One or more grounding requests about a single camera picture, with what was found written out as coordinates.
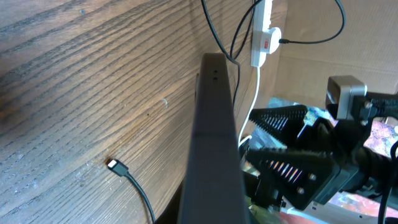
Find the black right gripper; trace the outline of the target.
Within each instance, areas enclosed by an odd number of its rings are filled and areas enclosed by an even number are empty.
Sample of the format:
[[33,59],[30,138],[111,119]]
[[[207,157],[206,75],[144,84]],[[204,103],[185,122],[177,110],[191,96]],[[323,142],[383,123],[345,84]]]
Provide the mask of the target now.
[[245,147],[245,159],[259,176],[245,173],[246,195],[261,207],[291,205],[304,210],[311,202],[326,204],[337,192],[349,192],[374,200],[376,180],[371,167],[376,156],[364,146],[343,142],[343,132],[360,130],[361,142],[371,125],[340,121],[337,126],[323,118],[304,126],[305,105],[253,109],[249,120],[286,149]]

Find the Samsung Galaxy S24 smartphone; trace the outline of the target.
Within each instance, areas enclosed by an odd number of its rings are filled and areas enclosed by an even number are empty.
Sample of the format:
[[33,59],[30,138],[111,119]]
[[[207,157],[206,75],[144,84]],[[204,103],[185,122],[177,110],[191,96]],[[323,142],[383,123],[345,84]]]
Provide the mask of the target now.
[[226,57],[205,53],[179,223],[249,223]]

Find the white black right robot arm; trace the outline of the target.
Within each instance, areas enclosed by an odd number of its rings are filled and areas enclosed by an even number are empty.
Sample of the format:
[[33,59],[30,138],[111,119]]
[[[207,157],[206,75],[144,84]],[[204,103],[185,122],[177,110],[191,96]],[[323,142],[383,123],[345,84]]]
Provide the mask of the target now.
[[348,192],[379,203],[378,223],[396,223],[386,210],[397,207],[397,146],[383,156],[365,142],[375,118],[397,117],[397,96],[355,96],[352,118],[336,124],[318,118],[306,125],[307,111],[304,105],[251,111],[249,119],[282,147],[239,146],[242,160],[259,172],[244,174],[247,196],[262,208],[306,212],[312,203],[324,205],[338,192]]

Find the white charger plug adapter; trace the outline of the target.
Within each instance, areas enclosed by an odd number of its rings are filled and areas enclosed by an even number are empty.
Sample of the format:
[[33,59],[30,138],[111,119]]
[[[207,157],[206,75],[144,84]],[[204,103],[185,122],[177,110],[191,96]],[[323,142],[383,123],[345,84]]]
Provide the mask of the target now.
[[273,27],[262,32],[260,50],[266,54],[273,54],[279,47],[282,37],[281,30]]

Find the white power strip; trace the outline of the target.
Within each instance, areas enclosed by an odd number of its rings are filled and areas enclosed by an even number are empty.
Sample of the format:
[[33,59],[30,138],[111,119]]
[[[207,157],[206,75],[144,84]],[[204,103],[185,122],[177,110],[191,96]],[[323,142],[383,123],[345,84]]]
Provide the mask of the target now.
[[271,24],[273,0],[261,0],[254,7],[251,66],[261,67],[266,60],[265,37]]

